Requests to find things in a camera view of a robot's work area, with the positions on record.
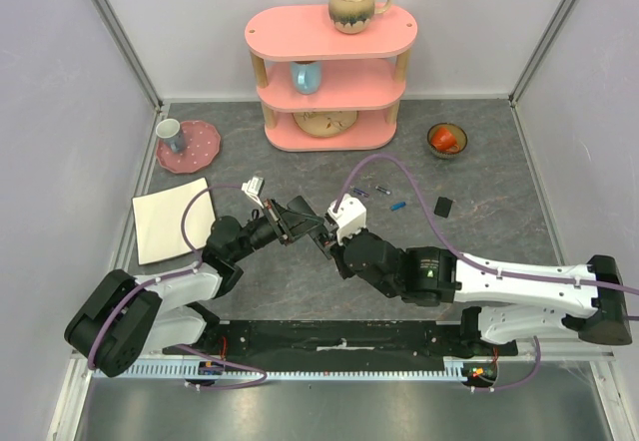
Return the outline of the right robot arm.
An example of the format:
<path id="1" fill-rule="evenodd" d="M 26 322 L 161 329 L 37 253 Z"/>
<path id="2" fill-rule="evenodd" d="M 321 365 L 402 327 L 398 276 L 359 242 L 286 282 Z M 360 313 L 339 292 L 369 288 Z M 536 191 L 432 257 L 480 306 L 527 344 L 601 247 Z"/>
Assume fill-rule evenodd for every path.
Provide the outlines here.
<path id="1" fill-rule="evenodd" d="M 573 266 L 500 263 L 436 246 L 401 249 L 367 229 L 319 247 L 340 276 L 357 276 L 388 298 L 418 306 L 466 303 L 457 342 L 466 353 L 517 338 L 573 331 L 584 342 L 632 342 L 616 260 L 594 255 Z"/>

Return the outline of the black remote control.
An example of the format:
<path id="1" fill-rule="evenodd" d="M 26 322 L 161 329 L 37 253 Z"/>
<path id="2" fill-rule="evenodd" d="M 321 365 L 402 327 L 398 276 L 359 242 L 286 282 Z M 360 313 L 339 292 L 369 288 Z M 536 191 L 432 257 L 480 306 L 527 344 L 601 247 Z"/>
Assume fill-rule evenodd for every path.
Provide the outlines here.
<path id="1" fill-rule="evenodd" d="M 287 203 L 289 231 L 292 241 L 309 236 L 326 259 L 331 259 L 332 240 L 325 226 L 325 219 L 317 215 L 302 196 L 297 196 Z"/>

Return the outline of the black battery cover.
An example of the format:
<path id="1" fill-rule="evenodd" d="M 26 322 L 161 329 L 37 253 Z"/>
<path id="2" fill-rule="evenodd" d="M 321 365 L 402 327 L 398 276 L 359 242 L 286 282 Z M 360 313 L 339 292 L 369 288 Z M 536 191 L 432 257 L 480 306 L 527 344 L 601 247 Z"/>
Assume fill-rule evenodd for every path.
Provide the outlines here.
<path id="1" fill-rule="evenodd" d="M 447 219 L 450 216 L 453 200 L 447 197 L 439 197 L 435 203 L 434 214 L 440 218 Z"/>

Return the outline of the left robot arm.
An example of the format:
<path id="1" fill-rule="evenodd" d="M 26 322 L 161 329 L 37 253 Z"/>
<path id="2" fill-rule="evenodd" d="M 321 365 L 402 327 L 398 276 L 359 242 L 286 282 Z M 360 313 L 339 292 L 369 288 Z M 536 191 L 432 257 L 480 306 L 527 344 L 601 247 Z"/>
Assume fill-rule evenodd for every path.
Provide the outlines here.
<path id="1" fill-rule="evenodd" d="M 246 224 L 217 218 L 194 263 L 156 275 L 107 273 L 64 331 L 64 339 L 108 377 L 124 373 L 142 354 L 187 344 L 208 354 L 219 343 L 218 318 L 205 300 L 229 293 L 241 278 L 239 261 L 277 241 L 289 245 L 309 236 L 326 248 L 322 217 L 297 196 L 286 206 L 267 200 Z"/>

